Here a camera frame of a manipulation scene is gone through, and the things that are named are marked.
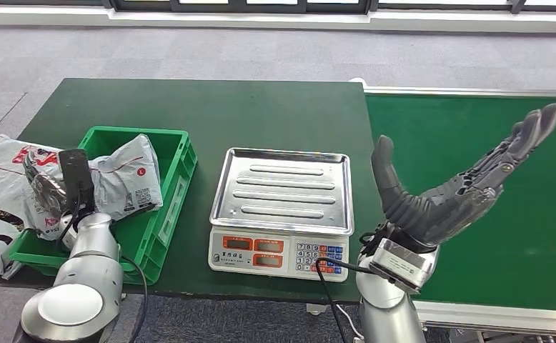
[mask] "plastic bag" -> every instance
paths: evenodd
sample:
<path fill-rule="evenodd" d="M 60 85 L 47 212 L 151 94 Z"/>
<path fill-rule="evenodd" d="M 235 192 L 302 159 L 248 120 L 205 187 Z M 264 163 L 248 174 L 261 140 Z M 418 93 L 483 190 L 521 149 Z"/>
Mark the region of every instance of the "plastic bag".
<path fill-rule="evenodd" d="M 27 180 L 21 165 L 30 151 L 40 169 L 56 166 L 56 149 L 0 135 L 0 276 L 3 278 L 9 278 L 21 267 L 20 263 L 9 261 L 9 245 L 24 228 L 31 227 L 24 208 L 22 188 Z"/>
<path fill-rule="evenodd" d="M 110 156 L 100 156 L 89 161 L 89 168 L 95 188 L 95 208 L 109 214 L 113 220 L 120 220 L 139 212 L 157 210 L 162 206 L 158 159 L 146 135 L 138 135 Z M 58 184 L 63 183 L 59 166 L 39 172 L 43 174 L 41 177 L 51 176 Z M 55 240 L 61 234 L 60 218 L 56 214 L 64 213 L 68 209 L 50 209 L 48 205 L 42 206 L 40 199 L 48 198 L 48 192 L 48 188 L 38 187 L 35 182 L 32 187 L 24 188 L 26 215 L 34 227 L 40 229 L 42 239 Z"/>

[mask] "gray carpet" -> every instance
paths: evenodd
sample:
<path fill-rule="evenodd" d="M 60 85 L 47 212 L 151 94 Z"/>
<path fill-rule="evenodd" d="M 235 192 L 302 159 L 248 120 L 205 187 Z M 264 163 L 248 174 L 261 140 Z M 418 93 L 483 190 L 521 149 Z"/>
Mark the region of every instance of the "gray carpet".
<path fill-rule="evenodd" d="M 64 77 L 346 81 L 356 76 L 374 86 L 556 89 L 556 36 L 0 26 L 0 133 L 19 135 Z M 0 289 L 0 343 L 12 337 L 31 295 Z M 140 301 L 127 298 L 111 342 L 127 340 Z M 430 334 L 429 342 L 447 342 L 444 331 Z M 312 317 L 303 304 L 152 297 L 138 342 L 338 338 L 330 313 Z"/>

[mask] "electronic scale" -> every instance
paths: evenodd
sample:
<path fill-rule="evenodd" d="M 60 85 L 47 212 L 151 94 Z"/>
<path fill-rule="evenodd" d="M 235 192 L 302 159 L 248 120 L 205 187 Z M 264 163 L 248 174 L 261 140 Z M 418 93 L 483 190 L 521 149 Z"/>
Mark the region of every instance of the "electronic scale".
<path fill-rule="evenodd" d="M 210 216 L 213 270 L 316 279 L 316 258 L 348 262 L 354 232 L 343 154 L 228 150 Z M 321 261 L 327 281 L 347 269 Z"/>

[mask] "black cable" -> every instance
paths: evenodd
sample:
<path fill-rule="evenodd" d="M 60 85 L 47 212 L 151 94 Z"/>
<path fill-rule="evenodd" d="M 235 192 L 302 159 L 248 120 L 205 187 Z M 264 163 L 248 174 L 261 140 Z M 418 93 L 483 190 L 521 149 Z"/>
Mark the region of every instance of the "black cable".
<path fill-rule="evenodd" d="M 362 234 L 360 236 L 360 238 L 358 239 L 358 242 L 360 242 L 360 244 L 362 244 L 362 245 L 366 245 L 369 242 L 369 241 L 367 241 L 367 237 L 371 237 L 374 234 L 376 234 L 375 231 L 365 232 L 364 234 Z"/>
<path fill-rule="evenodd" d="M 135 261 L 133 261 L 132 259 L 123 256 L 122 257 L 125 261 L 127 261 L 128 263 L 132 264 L 133 267 L 135 267 L 135 269 L 137 269 L 139 275 L 142 276 L 142 281 L 144 283 L 144 310 L 142 312 L 142 315 L 140 316 L 140 318 L 137 320 L 137 326 L 135 327 L 135 331 L 133 332 L 133 335 L 131 335 L 131 339 L 129 339 L 129 343 L 135 343 L 135 339 L 137 339 L 137 336 L 139 336 L 139 331 L 141 331 L 144 322 L 145 322 L 145 314 L 147 312 L 147 281 L 145 279 L 145 274 L 144 271 L 142 270 L 142 268 L 135 263 Z"/>
<path fill-rule="evenodd" d="M 345 339 L 345 332 L 343 331 L 343 327 L 341 326 L 341 322 L 339 321 L 339 318 L 337 317 L 337 307 L 335 306 L 333 298 L 331 297 L 331 294 L 329 292 L 329 287 L 327 286 L 327 282 L 324 280 L 324 276 L 322 276 L 322 272 L 320 271 L 320 261 L 331 262 L 333 264 L 336 264 L 337 266 L 348 268 L 348 269 L 351 269 L 355 272 L 361 272 L 361 273 L 367 273 L 367 274 L 372 274 L 372 273 L 367 268 L 362 268 L 362 267 L 359 267 L 359 266 L 354 265 L 354 264 L 345 263 L 345 262 L 342 262 L 338 259 L 331 259 L 330 257 L 318 257 L 316 259 L 316 272 L 318 273 L 318 277 L 320 277 L 320 282 L 322 283 L 322 286 L 324 287 L 324 292 L 327 294 L 329 304 L 331 305 L 331 310 L 333 311 L 333 317 L 335 318 L 335 321 L 337 322 L 337 328 L 339 328 L 339 334 L 341 334 L 341 339 L 343 340 L 343 343 L 347 343 L 347 340 Z"/>
<path fill-rule="evenodd" d="M 66 251 L 66 249 L 64 248 L 64 246 L 62 245 L 62 239 L 66 236 L 66 234 L 68 233 L 69 228 L 74 225 L 74 222 L 76 221 L 76 218 L 78 217 L 78 212 L 80 212 L 80 191 L 78 192 L 78 198 L 76 200 L 76 208 L 72 211 L 71 213 L 71 219 L 68 222 L 68 224 L 66 225 L 66 228 L 61 232 L 61 234 L 59 235 L 59 237 L 57 238 L 57 240 L 55 241 L 55 249 L 59 250 L 60 252 L 68 252 Z"/>

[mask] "stainless steel weighing tray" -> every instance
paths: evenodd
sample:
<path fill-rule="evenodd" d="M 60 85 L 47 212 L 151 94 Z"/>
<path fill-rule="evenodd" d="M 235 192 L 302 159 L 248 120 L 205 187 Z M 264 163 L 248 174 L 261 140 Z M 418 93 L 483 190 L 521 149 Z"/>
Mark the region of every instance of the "stainless steel weighing tray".
<path fill-rule="evenodd" d="M 210 221 L 220 227 L 349 236 L 351 188 L 346 155 L 232 148 Z"/>

